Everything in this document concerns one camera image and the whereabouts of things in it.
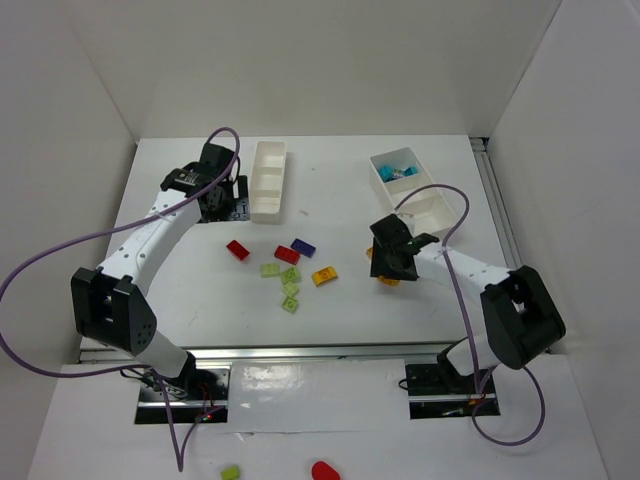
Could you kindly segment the yellow rounded lego piece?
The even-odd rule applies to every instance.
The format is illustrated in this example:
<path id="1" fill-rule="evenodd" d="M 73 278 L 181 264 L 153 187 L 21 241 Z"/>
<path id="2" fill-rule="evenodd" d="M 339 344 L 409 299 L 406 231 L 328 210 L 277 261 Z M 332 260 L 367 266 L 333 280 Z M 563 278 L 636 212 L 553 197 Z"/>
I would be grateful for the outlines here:
<path id="1" fill-rule="evenodd" d="M 385 276 L 378 276 L 377 277 L 378 281 L 385 284 L 385 285 L 389 285 L 389 286 L 398 286 L 401 282 L 401 280 L 397 280 L 397 279 L 390 279 L 387 278 Z"/>

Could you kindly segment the red lego brick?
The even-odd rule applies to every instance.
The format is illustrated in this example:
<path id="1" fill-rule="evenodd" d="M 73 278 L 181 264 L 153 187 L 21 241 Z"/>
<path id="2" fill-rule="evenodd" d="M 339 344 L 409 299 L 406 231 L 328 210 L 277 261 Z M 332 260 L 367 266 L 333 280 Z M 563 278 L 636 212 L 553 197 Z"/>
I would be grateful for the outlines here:
<path id="1" fill-rule="evenodd" d="M 237 240 L 229 242 L 226 248 L 239 261 L 244 261 L 250 256 L 250 251 Z"/>
<path id="2" fill-rule="evenodd" d="M 296 265 L 300 260 L 300 253 L 291 248 L 279 245 L 274 251 L 274 257 L 288 264 Z"/>

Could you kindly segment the yellow curved lego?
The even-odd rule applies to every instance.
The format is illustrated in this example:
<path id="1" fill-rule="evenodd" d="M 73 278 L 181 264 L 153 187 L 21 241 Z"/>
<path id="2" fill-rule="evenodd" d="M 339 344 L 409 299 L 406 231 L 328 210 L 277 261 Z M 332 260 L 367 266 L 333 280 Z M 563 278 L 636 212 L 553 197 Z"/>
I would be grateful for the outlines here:
<path id="1" fill-rule="evenodd" d="M 320 287 L 328 282 L 336 280 L 338 278 L 338 274 L 334 267 L 327 266 L 323 269 L 320 269 L 314 272 L 311 276 L 312 281 L 316 287 Z"/>

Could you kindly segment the light green curved lego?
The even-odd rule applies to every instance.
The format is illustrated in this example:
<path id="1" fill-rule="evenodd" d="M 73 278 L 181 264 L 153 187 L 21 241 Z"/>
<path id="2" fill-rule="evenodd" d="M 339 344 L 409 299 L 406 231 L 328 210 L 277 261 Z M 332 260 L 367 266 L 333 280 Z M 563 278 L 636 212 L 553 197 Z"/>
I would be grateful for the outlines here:
<path id="1" fill-rule="evenodd" d="M 265 263 L 260 266 L 260 276 L 262 278 L 274 278 L 280 275 L 280 265 L 276 262 Z"/>

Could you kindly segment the dark blue lego brick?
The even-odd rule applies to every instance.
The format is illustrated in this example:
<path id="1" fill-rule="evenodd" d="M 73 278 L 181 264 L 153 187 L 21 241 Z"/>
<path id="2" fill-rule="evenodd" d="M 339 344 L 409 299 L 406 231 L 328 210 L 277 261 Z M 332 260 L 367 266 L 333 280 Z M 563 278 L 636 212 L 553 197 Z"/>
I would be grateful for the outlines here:
<path id="1" fill-rule="evenodd" d="M 306 258 L 312 258 L 316 252 L 315 246 L 299 238 L 294 239 L 294 241 L 291 243 L 290 248 Z"/>

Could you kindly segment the green lego with studs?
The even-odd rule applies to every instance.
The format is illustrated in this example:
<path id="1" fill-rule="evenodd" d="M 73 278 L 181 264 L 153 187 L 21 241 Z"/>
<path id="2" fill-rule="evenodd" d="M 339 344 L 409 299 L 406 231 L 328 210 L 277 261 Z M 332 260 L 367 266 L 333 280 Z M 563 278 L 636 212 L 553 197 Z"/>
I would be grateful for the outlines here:
<path id="1" fill-rule="evenodd" d="M 301 282 L 301 273 L 296 266 L 292 266 L 284 270 L 281 273 L 280 278 L 283 285 L 289 282 L 296 284 Z"/>

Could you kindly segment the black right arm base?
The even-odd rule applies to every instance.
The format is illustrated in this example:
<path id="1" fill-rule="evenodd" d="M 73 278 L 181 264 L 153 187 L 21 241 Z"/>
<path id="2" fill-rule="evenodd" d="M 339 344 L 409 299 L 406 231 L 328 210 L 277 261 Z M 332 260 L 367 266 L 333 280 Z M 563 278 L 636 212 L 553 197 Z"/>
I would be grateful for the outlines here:
<path id="1" fill-rule="evenodd" d="M 500 407 L 492 380 L 477 394 L 472 376 L 443 372 L 436 363 L 410 363 L 397 386 L 408 394 L 412 420 L 499 416 Z"/>

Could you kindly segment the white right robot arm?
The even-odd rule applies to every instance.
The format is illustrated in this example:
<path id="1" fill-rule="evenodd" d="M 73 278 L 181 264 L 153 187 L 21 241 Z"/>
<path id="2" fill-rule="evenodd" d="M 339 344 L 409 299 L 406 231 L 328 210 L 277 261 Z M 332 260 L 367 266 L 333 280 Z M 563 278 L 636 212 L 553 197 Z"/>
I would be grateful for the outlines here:
<path id="1" fill-rule="evenodd" d="M 412 234 L 396 214 L 370 229 L 372 277 L 451 286 L 460 305 L 468 300 L 482 311 L 483 328 L 474 332 L 465 313 L 466 336 L 436 357 L 435 379 L 444 391 L 474 388 L 492 367 L 521 370 L 566 335 L 565 322 L 534 268 L 510 270 L 487 264 L 434 235 Z"/>

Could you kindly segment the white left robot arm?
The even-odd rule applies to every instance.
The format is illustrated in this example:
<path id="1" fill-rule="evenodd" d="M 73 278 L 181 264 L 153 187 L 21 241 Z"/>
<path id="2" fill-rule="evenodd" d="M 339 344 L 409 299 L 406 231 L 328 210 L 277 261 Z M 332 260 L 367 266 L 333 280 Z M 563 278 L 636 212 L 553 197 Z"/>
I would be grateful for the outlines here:
<path id="1" fill-rule="evenodd" d="M 144 224 L 95 269 L 80 268 L 71 279 L 78 333 L 127 354 L 194 400 L 223 398 L 227 390 L 213 372 L 197 367 L 192 353 L 159 332 L 146 296 L 183 235 L 227 209 L 233 162 L 232 150 L 206 143 L 198 161 L 165 177 Z"/>

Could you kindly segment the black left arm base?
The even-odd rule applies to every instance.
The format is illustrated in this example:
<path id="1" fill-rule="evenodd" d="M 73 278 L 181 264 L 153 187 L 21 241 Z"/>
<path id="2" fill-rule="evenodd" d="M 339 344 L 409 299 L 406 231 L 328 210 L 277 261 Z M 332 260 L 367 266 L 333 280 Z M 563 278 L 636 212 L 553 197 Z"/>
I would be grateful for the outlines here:
<path id="1" fill-rule="evenodd" d="M 211 369 L 217 377 L 216 387 L 200 383 L 195 394 L 185 393 L 166 383 L 171 413 L 175 424 L 191 424 L 205 414 L 204 424 L 223 424 L 228 421 L 228 394 L 231 379 L 229 366 Z M 139 382 L 139 394 L 134 423 L 136 425 L 166 425 L 168 421 L 165 399 L 157 381 L 147 371 L 125 374 Z"/>

